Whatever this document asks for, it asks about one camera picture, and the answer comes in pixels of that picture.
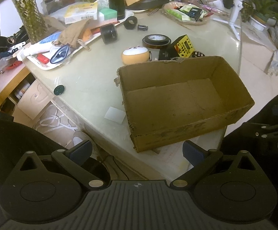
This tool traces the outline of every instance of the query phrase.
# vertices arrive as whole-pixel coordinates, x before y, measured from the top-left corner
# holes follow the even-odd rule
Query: white plant pot
[[[258,29],[259,31],[263,31],[266,28],[265,25],[252,18],[252,16],[250,16],[249,22],[255,29]]]

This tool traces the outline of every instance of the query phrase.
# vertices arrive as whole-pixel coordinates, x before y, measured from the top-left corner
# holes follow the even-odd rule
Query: barcode
[[[82,17],[81,17],[82,20],[85,20],[85,19],[92,19],[92,18],[93,18],[93,16],[82,16]]]

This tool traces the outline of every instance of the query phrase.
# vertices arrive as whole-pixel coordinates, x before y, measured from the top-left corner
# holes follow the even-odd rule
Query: orange and white round toy
[[[150,53],[146,47],[130,47],[122,53],[124,65],[146,62],[150,59]]]

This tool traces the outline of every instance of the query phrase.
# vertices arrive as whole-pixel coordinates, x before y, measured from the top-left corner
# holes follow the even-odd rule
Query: white tripod
[[[233,0],[234,7],[231,10],[229,21],[213,18],[215,21],[228,24],[231,30],[233,31],[234,35],[236,36],[237,40],[240,40],[240,34],[236,31],[236,27],[237,28],[241,28],[241,27],[236,25],[235,22],[236,19],[238,18],[240,10],[243,8],[242,2],[243,0]]]

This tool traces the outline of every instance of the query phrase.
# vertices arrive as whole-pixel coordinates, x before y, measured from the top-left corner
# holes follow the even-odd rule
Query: black tape roll
[[[105,44],[114,42],[118,39],[118,33],[113,24],[108,24],[100,27],[100,32]]]
[[[124,22],[124,27],[126,29],[134,29],[138,23],[138,19],[135,16],[130,16],[129,18],[126,19]]]
[[[163,34],[149,34],[142,39],[142,42],[145,47],[161,49],[171,44],[171,39]]]

